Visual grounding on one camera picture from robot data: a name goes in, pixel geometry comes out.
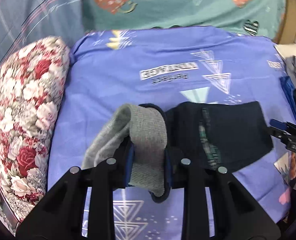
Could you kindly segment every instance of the screw head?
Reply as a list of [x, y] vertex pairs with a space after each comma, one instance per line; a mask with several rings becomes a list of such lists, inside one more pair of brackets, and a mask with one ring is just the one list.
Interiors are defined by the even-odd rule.
[[80, 170], [80, 168], [77, 167], [77, 166], [73, 166], [73, 167], [70, 168], [70, 172], [71, 172], [72, 174], [76, 174], [76, 173], [78, 173], [79, 170]]
[[220, 173], [222, 173], [222, 174], [226, 174], [227, 171], [228, 171], [227, 168], [224, 167], [224, 166], [220, 166], [220, 167], [218, 168], [218, 172], [220, 172]]
[[181, 159], [181, 164], [183, 164], [183, 165], [189, 165], [190, 163], [191, 163], [191, 160], [190, 159], [188, 159], [188, 158], [183, 158], [183, 159]]
[[112, 164], [115, 164], [117, 162], [117, 160], [115, 158], [109, 158], [106, 160], [106, 162], [109, 164], [109, 165], [112, 165]]

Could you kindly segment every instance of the gray sock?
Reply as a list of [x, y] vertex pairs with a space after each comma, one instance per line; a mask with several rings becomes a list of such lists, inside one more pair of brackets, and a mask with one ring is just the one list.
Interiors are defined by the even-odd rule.
[[134, 144], [130, 185], [145, 188], [160, 197], [164, 193], [164, 149], [166, 125], [154, 108], [122, 105], [104, 125], [86, 150], [82, 169], [97, 166], [112, 157], [126, 136]]

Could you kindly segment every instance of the bed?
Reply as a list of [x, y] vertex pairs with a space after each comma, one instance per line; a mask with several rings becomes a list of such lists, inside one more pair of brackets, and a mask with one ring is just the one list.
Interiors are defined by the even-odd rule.
[[[49, 188], [71, 166], [81, 165], [96, 134], [123, 103], [154, 103], [166, 111], [184, 101], [229, 105], [259, 101], [267, 123], [272, 118], [295, 122], [279, 81], [285, 75], [284, 63], [268, 38], [210, 26], [94, 32], [72, 48], [71, 63], [52, 140]], [[197, 69], [140, 75], [143, 70], [182, 63], [196, 64]], [[275, 222], [290, 204], [288, 186], [273, 165], [285, 153], [285, 146], [274, 140], [269, 154], [234, 173]], [[164, 203], [156, 204], [140, 188], [117, 190], [117, 238], [180, 239], [183, 196], [182, 189], [172, 190]]]

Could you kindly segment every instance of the striped heart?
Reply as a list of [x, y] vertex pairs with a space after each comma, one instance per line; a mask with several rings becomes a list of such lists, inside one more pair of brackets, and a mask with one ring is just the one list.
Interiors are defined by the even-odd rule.
[[245, 31], [248, 32], [252, 36], [257, 35], [258, 28], [259, 28], [259, 22], [257, 22], [257, 21], [252, 22], [250, 20], [247, 20], [244, 23]]

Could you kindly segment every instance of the phone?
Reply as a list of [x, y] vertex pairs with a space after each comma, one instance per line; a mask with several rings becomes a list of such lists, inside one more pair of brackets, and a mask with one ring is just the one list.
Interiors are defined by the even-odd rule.
[[0, 206], [1, 209], [6, 216], [6, 218], [9, 220], [11, 224], [12, 229], [16, 229], [19, 226], [19, 220], [15, 216], [14, 212], [11, 210], [9, 203], [6, 201], [1, 188], [0, 188]]

